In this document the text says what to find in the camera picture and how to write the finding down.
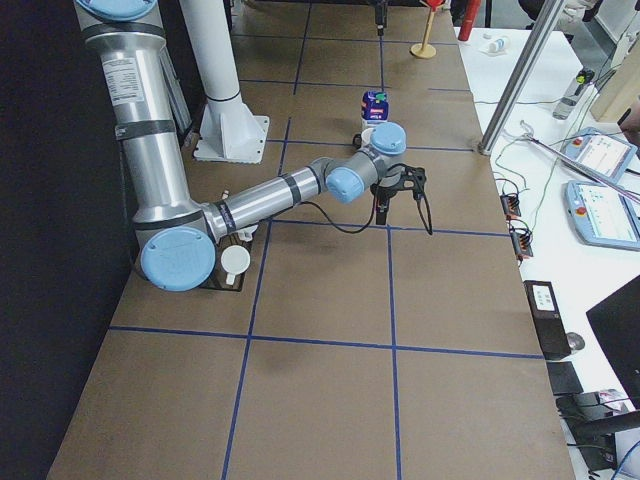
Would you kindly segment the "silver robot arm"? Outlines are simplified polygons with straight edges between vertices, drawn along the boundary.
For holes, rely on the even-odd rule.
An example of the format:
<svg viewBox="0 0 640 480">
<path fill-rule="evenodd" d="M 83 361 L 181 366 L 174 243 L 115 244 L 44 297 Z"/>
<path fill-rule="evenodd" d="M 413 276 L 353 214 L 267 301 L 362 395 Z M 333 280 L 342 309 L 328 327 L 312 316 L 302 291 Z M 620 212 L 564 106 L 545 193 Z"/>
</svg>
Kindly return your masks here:
<svg viewBox="0 0 640 480">
<path fill-rule="evenodd" d="M 349 203 L 397 175 L 404 129 L 376 126 L 351 157 L 322 157 L 243 188 L 240 175 L 263 156 L 269 128 L 242 99 L 224 5 L 184 1 L 181 11 L 207 101 L 192 161 L 178 139 L 164 79 L 166 35 L 154 1 L 78 1 L 86 45 L 100 57 L 116 117 L 115 137 L 137 196 L 138 266 L 173 292 L 210 286 L 226 264 L 220 242 L 323 193 Z"/>
</svg>

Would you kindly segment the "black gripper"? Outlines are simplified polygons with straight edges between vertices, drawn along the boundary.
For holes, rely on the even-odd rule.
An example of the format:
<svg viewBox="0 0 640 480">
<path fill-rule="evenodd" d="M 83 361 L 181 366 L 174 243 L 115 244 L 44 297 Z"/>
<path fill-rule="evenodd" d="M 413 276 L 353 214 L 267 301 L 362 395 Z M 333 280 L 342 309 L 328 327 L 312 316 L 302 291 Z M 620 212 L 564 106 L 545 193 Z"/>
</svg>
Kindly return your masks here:
<svg viewBox="0 0 640 480">
<path fill-rule="evenodd" d="M 383 34 L 383 31 L 387 28 L 387 0 L 375 1 L 375 22 L 377 28 L 377 34 Z"/>
<path fill-rule="evenodd" d="M 386 173 L 382 180 L 372 186 L 372 194 L 376 198 L 375 222 L 377 224 L 387 222 L 390 199 L 404 189 L 404 173 L 404 167 L 394 167 Z"/>
</svg>

